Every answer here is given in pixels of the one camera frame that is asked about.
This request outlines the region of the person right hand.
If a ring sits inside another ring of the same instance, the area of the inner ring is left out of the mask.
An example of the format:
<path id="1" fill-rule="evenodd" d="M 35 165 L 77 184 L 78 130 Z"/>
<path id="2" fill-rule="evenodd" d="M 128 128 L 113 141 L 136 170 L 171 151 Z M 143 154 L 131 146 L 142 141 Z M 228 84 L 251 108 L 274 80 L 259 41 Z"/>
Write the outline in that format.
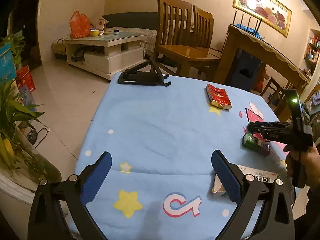
<path id="1" fill-rule="evenodd" d="M 288 152 L 285 160 L 288 177 L 293 177 L 294 161 L 300 162 L 305 167 L 305 184 L 310 187 L 313 194 L 319 193 L 319 152 L 315 143 L 306 152 L 301 153 L 294 150 L 292 146 L 286 145 L 284 152 Z"/>

